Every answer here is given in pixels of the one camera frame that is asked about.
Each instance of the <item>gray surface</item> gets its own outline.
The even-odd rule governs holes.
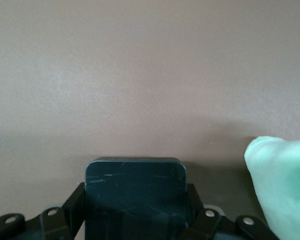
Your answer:
[[[0,0],[0,215],[62,203],[101,156],[178,158],[253,212],[260,135],[300,139],[300,0]]]

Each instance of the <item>black plastic part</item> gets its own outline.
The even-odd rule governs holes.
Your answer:
[[[0,217],[0,240],[11,238],[25,229],[25,217],[19,213],[10,213]]]
[[[99,158],[86,169],[86,240],[172,240],[186,226],[187,172],[175,158]]]
[[[194,221],[200,210],[204,207],[202,204],[195,185],[188,183],[187,185],[187,213],[186,221],[189,227],[194,224]]]
[[[62,206],[72,238],[77,235],[85,220],[85,183],[82,182]]]
[[[40,223],[44,240],[73,239],[61,207],[52,207],[41,213]]]
[[[244,219],[250,219],[253,224],[246,224]],[[257,217],[239,216],[236,219],[237,232],[249,240],[279,240],[279,238]]]
[[[183,165],[175,159],[164,159],[166,165],[156,165],[156,161],[161,161],[162,158],[153,158],[146,163],[143,159],[139,161],[141,165],[135,165],[132,161],[132,165],[129,165],[127,162],[131,161],[131,158],[124,158],[124,161],[107,158],[117,162],[120,168],[126,165],[125,168],[128,167],[129,171],[137,174],[124,175],[127,169],[123,171],[122,179],[117,178],[118,175],[113,177],[113,173],[103,174],[104,177],[113,177],[112,183],[115,184],[110,184],[111,188],[114,187],[110,189],[110,195],[107,195],[107,191],[98,191],[99,186],[95,188],[95,185],[85,191],[85,184],[82,182],[62,207],[47,209],[26,222],[24,216],[19,213],[3,215],[0,217],[0,240],[73,240],[86,217],[93,218],[88,221],[88,227],[101,233],[96,238],[86,236],[86,240],[172,240],[177,236],[180,236],[178,240],[279,240],[257,217],[240,216],[233,222],[225,216],[220,216],[213,209],[205,209],[195,186],[185,184],[186,173]],[[113,171],[111,166],[106,170]],[[92,169],[91,173],[90,184],[105,182],[106,178],[94,176],[95,169]],[[127,183],[128,189],[132,191],[126,192],[126,188],[120,191],[120,188],[116,188]],[[99,194],[102,193],[105,199],[99,201]],[[86,207],[87,194],[91,194],[90,200],[94,204],[108,204],[109,200],[116,203],[116,207],[108,212],[100,211],[96,205]],[[124,200],[133,203],[134,207],[127,208]]]
[[[217,211],[202,208],[199,215],[196,217],[193,226],[191,228],[185,229],[179,240],[213,239],[215,233],[218,230],[220,221],[221,216]]]

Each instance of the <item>mint green object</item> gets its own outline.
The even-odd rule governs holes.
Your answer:
[[[281,240],[300,240],[300,141],[260,136],[244,158],[271,230]]]

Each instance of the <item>black plastic mount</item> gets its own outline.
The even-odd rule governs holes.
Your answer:
[[[0,240],[73,240],[85,220],[82,182],[62,207],[52,207],[25,221],[22,214],[0,217]],[[187,227],[179,240],[278,240],[258,218],[239,216],[236,222],[204,208],[193,184],[187,185]]]

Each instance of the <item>metal rivet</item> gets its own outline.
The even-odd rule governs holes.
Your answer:
[[[16,218],[15,216],[12,216],[12,217],[7,218],[7,219],[4,221],[4,223],[6,223],[6,224],[11,224],[11,223],[13,223],[15,220],[17,220],[17,218]]]
[[[56,213],[57,213],[57,209],[52,209],[52,210],[48,211],[48,216],[55,215]]]
[[[254,222],[250,217],[245,217],[245,218],[243,219],[243,222],[244,222],[245,224],[247,224],[247,225],[254,225],[254,224],[255,224],[255,222]]]
[[[207,210],[207,211],[205,211],[205,215],[210,218],[213,218],[215,216],[215,213],[214,213],[214,211]]]

